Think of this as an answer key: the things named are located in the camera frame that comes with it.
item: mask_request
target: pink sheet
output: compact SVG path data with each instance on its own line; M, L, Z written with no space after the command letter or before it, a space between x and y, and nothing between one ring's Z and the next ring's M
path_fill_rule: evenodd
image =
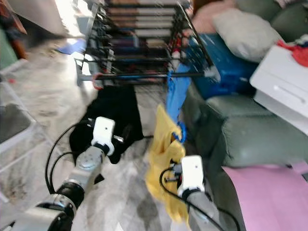
M223 169L235 186L247 231L308 231L308 183L301 171L278 166Z

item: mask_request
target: concrete floor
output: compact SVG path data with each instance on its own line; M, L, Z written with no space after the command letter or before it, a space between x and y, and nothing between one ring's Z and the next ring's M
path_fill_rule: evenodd
M66 127L80 119L86 105L95 97L91 83L86 83L83 88L77 87L73 58L53 51L64 42L47 41L31 49L29 63L6 76L15 80L11 84L12 88L52 141ZM164 94L157 89L152 91L141 88L138 91L146 92L138 93L137 98L144 134L149 134L153 132L156 107L163 102ZM145 139L134 143L117 165L108 161L104 163L102 174L105 180L95 186L79 208L73 231L173 229L164 206L151 197L144 182L149 143ZM59 147L61 151L69 150L67 138L60 142ZM49 149L49 144L41 145L25 158L27 168L23 172L17 171L10 175L11 190L4 191L10 202L0 202L0 227L48 194L44 166ZM59 164L54 174L56 187L72 167L70 159Z

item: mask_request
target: drawer handle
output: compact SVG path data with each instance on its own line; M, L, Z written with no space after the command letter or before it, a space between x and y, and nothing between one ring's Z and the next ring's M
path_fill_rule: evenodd
M306 100L305 100L304 98L302 98L302 97L296 95L295 93L289 91L288 89L285 89L285 88L282 88L282 87L280 87L280 86L275 85L275 86L274 86L274 90L275 90L275 91L281 91L281 92L283 92L283 93L286 93L286 94L288 94L288 95L291 95L291 96L293 96L294 98L300 100L301 103L306 104Z

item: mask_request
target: black cloth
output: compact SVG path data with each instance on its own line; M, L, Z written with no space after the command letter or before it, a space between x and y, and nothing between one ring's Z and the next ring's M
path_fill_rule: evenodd
M116 164L120 160L121 154L130 147L134 141L143 138L134 87L108 86L99 90L97 98L88 106L81 120L88 118L95 119L99 116L115 121L114 135L122 137L123 132L127 135L123 144L116 141L113 142L115 151L109 159L111 163ZM85 151L90 146L92 139L93 128L87 125L75 127L69 137L71 150L78 153Z

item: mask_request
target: yellow cloth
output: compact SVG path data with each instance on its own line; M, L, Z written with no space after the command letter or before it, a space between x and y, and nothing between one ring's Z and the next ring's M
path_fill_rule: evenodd
M181 129L167 115L163 106L159 105L149 153L150 168L146 174L146 185L151 195L165 204L166 211L174 221L187 223L187 206L165 192L159 184L159 176L163 170L170 167L170 160L180 162L180 159L185 156L185 149L180 142L173 139L173 132L181 137ZM164 177L173 177L173 174L166 172ZM176 182L166 183L165 186L173 193L177 193Z

